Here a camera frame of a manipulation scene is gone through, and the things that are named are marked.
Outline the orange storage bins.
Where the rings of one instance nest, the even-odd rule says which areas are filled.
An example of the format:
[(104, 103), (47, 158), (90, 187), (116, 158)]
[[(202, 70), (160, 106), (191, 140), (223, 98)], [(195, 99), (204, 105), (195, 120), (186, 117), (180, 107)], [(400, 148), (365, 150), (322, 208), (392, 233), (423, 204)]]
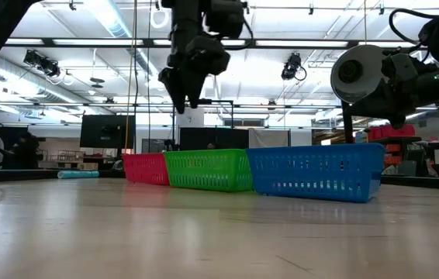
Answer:
[(397, 165), (401, 162), (401, 146), (399, 144), (386, 144), (385, 149), (385, 165)]

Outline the black partition panel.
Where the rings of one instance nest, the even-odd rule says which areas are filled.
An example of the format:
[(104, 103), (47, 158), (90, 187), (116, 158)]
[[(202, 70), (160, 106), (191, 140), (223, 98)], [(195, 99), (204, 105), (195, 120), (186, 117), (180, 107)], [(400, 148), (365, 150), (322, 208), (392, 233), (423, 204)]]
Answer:
[(12, 151), (15, 145), (20, 143), (20, 138), (28, 132), (26, 127), (1, 127), (0, 126), (0, 138), (4, 143), (4, 150), (7, 152), (7, 156), (4, 159), (3, 169), (15, 170), (20, 169), (17, 165), (17, 161), (13, 156)]

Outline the green plastic basket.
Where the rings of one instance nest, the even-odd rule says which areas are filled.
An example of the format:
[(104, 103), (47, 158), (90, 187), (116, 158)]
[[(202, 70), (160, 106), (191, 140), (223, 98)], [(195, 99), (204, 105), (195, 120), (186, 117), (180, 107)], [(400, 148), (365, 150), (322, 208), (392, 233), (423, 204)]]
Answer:
[(254, 189), (247, 153), (241, 149), (165, 152), (170, 185), (207, 191)]

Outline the white board panel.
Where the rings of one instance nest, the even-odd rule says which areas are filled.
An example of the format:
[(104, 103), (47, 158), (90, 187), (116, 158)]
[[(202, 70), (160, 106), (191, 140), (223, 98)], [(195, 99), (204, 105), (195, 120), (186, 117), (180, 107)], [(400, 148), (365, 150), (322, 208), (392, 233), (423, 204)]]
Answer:
[(249, 147), (285, 147), (289, 145), (288, 130), (249, 129)]

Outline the turquoise highlighter marker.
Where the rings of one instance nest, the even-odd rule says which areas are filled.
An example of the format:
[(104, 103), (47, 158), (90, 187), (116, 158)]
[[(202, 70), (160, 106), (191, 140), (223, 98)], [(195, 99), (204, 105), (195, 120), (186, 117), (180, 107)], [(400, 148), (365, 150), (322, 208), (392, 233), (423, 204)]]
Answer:
[(97, 178), (99, 172), (96, 170), (62, 170), (57, 173), (58, 179), (75, 179), (75, 178)]

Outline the black monitor screen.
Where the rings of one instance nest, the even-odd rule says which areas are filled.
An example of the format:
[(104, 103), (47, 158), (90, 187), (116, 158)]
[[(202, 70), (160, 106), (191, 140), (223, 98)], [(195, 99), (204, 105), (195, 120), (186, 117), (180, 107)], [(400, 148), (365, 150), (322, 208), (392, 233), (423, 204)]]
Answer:
[(135, 128), (134, 115), (84, 115), (80, 147), (133, 149)]

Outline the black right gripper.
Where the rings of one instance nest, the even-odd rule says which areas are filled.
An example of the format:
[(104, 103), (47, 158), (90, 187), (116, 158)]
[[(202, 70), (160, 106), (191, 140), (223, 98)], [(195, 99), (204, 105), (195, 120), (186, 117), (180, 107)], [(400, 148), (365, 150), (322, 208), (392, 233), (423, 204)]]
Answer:
[(413, 111), (417, 107), (431, 105), (439, 99), (439, 78), (437, 75), (420, 75), (418, 78), (393, 82), (382, 77), (380, 97), (365, 97), (344, 109), (348, 115), (391, 115), (393, 129), (402, 129), (406, 116), (401, 113)]

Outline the red storage bin row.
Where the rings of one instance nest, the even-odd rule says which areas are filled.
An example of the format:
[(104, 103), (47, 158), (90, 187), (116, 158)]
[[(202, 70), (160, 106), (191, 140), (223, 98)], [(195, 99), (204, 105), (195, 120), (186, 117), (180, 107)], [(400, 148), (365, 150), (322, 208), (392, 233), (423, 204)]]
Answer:
[(393, 137), (414, 137), (416, 135), (413, 125), (404, 125), (400, 129), (394, 129), (391, 125), (373, 126), (368, 133), (370, 141)]

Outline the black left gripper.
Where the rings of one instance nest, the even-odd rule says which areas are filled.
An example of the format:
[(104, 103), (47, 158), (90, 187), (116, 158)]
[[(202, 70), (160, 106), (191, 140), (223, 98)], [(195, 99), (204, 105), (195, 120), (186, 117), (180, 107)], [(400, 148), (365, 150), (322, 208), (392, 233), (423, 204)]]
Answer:
[(206, 76), (223, 73), (230, 62), (230, 54), (214, 36), (190, 39), (171, 34), (169, 39), (171, 53), (168, 66), (159, 73), (158, 80), (168, 91), (178, 114), (183, 114), (185, 96), (188, 97), (190, 107), (196, 109)]

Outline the black partition screen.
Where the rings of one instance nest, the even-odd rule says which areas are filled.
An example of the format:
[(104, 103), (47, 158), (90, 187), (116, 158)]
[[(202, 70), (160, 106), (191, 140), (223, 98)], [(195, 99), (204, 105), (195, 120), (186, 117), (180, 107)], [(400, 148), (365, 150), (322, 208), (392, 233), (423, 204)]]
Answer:
[(180, 150), (206, 150), (209, 144), (216, 149), (247, 149), (249, 132), (246, 129), (180, 128)]

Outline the black desk lamp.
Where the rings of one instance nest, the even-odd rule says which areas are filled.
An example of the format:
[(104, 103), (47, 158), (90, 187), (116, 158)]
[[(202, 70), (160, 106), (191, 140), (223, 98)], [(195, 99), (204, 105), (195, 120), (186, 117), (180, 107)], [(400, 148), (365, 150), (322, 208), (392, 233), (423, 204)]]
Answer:
[(340, 99), (346, 143), (353, 143), (352, 114), (348, 109), (378, 88), (382, 73), (383, 49), (375, 45), (358, 45), (342, 54), (331, 69), (330, 85)]

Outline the blue plastic basket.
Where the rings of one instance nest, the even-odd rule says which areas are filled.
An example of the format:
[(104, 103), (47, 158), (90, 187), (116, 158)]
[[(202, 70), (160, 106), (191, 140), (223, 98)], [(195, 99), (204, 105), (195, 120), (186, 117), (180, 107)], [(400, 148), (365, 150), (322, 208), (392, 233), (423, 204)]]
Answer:
[(258, 194), (366, 203), (380, 189), (379, 143), (246, 150)]

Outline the red plastic basket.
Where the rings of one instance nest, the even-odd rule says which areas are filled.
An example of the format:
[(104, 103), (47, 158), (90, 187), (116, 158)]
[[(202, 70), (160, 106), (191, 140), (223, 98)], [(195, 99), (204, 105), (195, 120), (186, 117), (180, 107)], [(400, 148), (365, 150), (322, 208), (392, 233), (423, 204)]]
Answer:
[(168, 170), (162, 153), (123, 156), (126, 179), (134, 183), (169, 185)]

